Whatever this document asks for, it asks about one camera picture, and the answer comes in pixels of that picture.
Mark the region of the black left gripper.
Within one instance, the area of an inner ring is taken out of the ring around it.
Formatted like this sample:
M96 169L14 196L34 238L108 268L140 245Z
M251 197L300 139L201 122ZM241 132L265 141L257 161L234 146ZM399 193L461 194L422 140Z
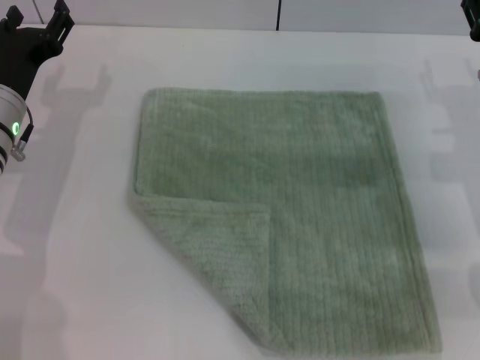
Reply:
M46 28L17 28L19 25L20 10L10 6L1 25L1 84L25 100L39 67L62 53L74 21L65 1L57 0Z

